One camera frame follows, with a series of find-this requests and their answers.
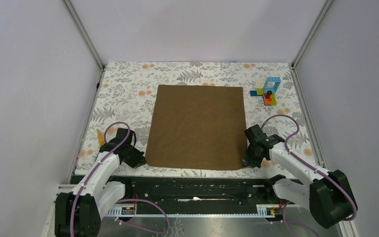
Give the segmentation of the brown cloth napkin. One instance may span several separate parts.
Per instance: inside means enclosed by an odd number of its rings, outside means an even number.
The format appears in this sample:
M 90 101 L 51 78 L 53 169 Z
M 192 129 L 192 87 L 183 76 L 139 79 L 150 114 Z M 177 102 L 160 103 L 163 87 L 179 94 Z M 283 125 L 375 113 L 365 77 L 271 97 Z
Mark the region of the brown cloth napkin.
M 238 170 L 247 150 L 242 87 L 160 85 L 146 149 L 155 167 Z

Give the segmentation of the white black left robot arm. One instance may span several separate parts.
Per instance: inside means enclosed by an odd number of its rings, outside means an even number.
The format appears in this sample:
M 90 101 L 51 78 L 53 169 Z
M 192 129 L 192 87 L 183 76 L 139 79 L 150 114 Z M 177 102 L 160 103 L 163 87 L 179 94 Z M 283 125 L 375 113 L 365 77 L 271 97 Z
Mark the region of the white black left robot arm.
M 55 236 L 95 237 L 114 204 L 133 198 L 130 186 L 109 178 L 123 162 L 132 168 L 146 164 L 144 153 L 135 145 L 136 133 L 128 128 L 118 128 L 113 139 L 104 141 L 89 172 L 71 191 L 57 196 Z

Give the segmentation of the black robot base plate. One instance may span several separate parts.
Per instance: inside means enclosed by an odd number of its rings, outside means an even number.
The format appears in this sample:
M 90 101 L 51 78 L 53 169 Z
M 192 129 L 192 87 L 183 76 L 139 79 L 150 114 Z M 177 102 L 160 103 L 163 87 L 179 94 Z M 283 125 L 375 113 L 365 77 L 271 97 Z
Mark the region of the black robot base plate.
M 151 201 L 170 215 L 254 215 L 254 205 L 277 205 L 268 199 L 268 179 L 164 178 L 112 176 L 125 184 L 125 196 Z

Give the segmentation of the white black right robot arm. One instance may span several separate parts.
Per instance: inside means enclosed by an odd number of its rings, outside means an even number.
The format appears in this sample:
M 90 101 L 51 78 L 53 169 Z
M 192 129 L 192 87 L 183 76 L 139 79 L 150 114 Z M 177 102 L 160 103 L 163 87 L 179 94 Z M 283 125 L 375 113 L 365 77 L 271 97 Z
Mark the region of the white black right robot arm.
M 243 158 L 246 166 L 260 167 L 263 160 L 273 161 L 288 170 L 296 182 L 276 175 L 265 182 L 264 199 L 276 203 L 290 201 L 308 210 L 323 228 L 352 220 L 358 211 L 347 176 L 340 170 L 329 171 L 311 164 L 288 148 L 286 140 L 268 136 L 259 125 L 244 131 L 249 142 Z

